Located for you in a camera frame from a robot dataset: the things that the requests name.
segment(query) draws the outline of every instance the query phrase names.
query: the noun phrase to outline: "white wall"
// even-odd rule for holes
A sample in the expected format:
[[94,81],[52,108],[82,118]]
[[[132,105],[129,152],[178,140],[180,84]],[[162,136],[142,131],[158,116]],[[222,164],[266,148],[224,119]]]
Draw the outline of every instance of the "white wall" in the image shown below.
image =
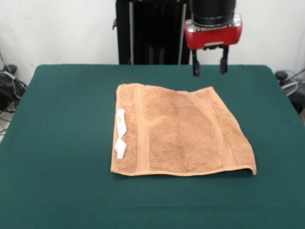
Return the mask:
[[[237,0],[244,31],[229,62],[305,67],[305,1]],[[118,63],[114,0],[0,0],[0,46],[27,83],[44,63]],[[220,50],[199,52],[218,64]]]

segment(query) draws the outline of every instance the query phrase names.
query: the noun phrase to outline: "green tablecloth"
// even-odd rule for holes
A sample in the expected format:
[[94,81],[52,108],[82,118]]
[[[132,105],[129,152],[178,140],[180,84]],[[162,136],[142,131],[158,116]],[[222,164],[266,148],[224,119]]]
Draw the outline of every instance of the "green tablecloth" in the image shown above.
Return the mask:
[[[214,86],[253,146],[258,174],[110,172],[122,83]],[[0,145],[0,229],[304,228],[305,128],[265,66],[37,68]]]

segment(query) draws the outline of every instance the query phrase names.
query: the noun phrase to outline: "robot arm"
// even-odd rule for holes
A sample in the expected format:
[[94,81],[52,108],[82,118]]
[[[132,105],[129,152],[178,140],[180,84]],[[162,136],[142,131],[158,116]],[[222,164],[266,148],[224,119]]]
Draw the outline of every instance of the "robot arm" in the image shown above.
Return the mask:
[[242,20],[234,14],[236,0],[191,0],[192,19],[184,24],[187,46],[192,51],[193,75],[200,76],[198,49],[224,50],[220,72],[228,71],[229,45],[238,43],[242,33]]

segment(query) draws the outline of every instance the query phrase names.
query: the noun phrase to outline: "orange towel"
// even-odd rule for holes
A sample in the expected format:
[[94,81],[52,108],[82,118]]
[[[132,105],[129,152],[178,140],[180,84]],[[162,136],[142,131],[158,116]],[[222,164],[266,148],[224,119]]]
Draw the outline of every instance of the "orange towel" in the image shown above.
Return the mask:
[[[212,87],[196,92],[123,84],[116,111],[125,110],[123,159],[112,150],[111,171],[127,176],[196,176],[250,169],[254,153],[240,126]],[[118,139],[114,124],[113,145]]]

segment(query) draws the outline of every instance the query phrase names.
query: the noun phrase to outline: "metal pole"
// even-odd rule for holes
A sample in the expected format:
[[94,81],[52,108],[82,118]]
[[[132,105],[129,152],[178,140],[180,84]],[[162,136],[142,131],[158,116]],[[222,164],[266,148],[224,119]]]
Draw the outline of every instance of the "metal pole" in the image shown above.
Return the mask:
[[186,4],[183,4],[182,20],[181,20],[181,31],[180,31],[180,43],[179,43],[178,64],[181,64],[181,57],[182,57],[182,46],[183,46],[183,34],[184,34],[185,13],[186,13]]
[[133,2],[129,2],[129,28],[130,28],[130,60],[134,64],[134,50],[133,50]]

